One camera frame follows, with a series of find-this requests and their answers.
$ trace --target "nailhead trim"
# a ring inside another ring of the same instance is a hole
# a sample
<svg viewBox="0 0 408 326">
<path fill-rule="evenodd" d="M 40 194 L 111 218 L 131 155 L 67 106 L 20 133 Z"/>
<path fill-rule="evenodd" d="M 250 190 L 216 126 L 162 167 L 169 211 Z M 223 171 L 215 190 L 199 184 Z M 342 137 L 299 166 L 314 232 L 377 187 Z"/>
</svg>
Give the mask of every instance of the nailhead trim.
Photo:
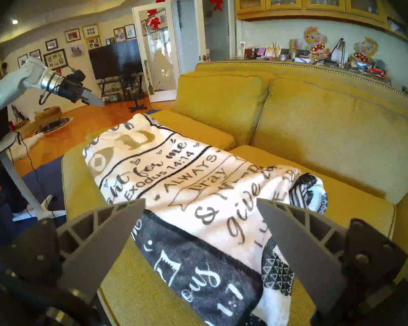
<svg viewBox="0 0 408 326">
<path fill-rule="evenodd" d="M 331 72 L 333 74 L 341 74 L 341 75 L 344 75 L 344 76 L 347 76 L 347 77 L 356 78 L 356 79 L 362 80 L 364 82 L 368 82 L 368 83 L 371 83 L 371 84 L 378 85 L 378 86 L 383 87 L 385 89 L 388 89 L 388 90 L 390 90 L 390 91 L 392 91 L 394 93 L 400 94 L 401 96 L 404 96 L 406 99 L 408 99 L 407 94 L 399 92 L 398 90 L 395 90 L 395 89 L 393 89 L 393 88 L 391 88 L 391 87 L 389 87 L 389 86 L 387 86 L 385 84 L 381 84 L 379 82 L 375 82 L 375 81 L 372 81 L 372 80 L 369 80 L 369 79 L 364 79 L 364 78 L 361 78 L 361 77 L 358 77 L 358 76 L 355 76 L 355 75 L 352 75 L 352 74 L 347 74 L 345 72 L 340 72 L 340 71 L 337 71 L 337 69 L 336 69 L 336 71 L 334 71 L 334 70 L 327 70 L 327 69 L 324 69 L 324 68 L 321 68 L 321 67 L 313 67 L 313 66 L 305 67 L 303 65 L 291 64 L 291 63 L 269 63 L 269 62 L 236 61 L 236 60 L 234 60 L 234 61 L 223 61 L 223 62 L 211 62 L 211 63 L 198 63 L 198 65 L 221 65 L 221 64 L 251 64 L 251 65 L 254 65 L 254 64 L 257 64 L 257 65 L 267 64 L 267 65 L 280 65 L 280 66 L 285 66 L 285 67 L 301 67 L 301 68 L 305 68 L 305 69 L 313 69 L 313 70 Z"/>
</svg>

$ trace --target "yellow sofa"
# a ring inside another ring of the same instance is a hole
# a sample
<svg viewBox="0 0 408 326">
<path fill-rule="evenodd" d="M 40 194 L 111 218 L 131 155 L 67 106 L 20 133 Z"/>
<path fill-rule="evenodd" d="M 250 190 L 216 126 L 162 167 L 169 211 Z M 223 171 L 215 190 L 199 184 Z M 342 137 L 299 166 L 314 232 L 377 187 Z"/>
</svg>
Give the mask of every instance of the yellow sofa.
<svg viewBox="0 0 408 326">
<path fill-rule="evenodd" d="M 312 65 L 198 64 L 179 79 L 163 125 L 258 166 L 296 166 L 323 180 L 325 215 L 358 217 L 408 253 L 408 97 L 363 76 Z M 82 143 L 62 160 L 67 218 L 106 204 Z M 408 260 L 396 281 L 408 278 Z M 129 239 L 98 291 L 113 325 L 205 325 L 164 285 Z M 289 325 L 309 325 L 314 304 L 299 281 Z"/>
</svg>

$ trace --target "white blanket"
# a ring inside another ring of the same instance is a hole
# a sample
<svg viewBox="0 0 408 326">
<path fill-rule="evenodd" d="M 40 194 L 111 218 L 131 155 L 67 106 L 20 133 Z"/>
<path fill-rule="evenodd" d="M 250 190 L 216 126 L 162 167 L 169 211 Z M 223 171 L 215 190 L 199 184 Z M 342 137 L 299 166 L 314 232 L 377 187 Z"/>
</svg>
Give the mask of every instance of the white blanket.
<svg viewBox="0 0 408 326">
<path fill-rule="evenodd" d="M 323 213 L 321 180 L 260 168 L 137 114 L 83 151 L 108 203 L 146 199 L 131 232 L 162 280 L 208 325 L 286 325 L 294 274 L 258 197 Z"/>
</svg>

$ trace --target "cartoon figurine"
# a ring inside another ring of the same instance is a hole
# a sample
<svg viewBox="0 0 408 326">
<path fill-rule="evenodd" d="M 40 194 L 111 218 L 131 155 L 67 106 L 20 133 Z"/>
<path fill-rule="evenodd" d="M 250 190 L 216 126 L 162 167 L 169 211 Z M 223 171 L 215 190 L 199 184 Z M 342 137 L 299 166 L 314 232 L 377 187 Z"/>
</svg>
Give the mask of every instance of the cartoon figurine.
<svg viewBox="0 0 408 326">
<path fill-rule="evenodd" d="M 320 33 L 315 26 L 311 26 L 304 31 L 304 39 L 307 42 L 306 50 L 310 50 L 310 58 L 314 60 L 325 59 L 328 57 L 329 48 L 326 43 L 327 38 Z"/>
<path fill-rule="evenodd" d="M 371 57 L 378 51 L 378 43 L 373 38 L 366 36 L 364 37 L 364 41 L 354 44 L 354 50 L 355 53 L 349 55 L 349 65 L 353 60 L 360 63 L 371 64 Z"/>
</svg>

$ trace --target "television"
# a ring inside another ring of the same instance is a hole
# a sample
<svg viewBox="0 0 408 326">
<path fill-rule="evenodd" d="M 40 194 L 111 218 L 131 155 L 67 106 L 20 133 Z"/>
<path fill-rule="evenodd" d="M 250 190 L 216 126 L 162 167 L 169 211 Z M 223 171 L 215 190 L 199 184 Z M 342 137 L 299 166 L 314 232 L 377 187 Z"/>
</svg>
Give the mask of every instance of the television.
<svg viewBox="0 0 408 326">
<path fill-rule="evenodd" d="M 143 72 L 137 40 L 127 40 L 89 50 L 95 79 Z"/>
</svg>

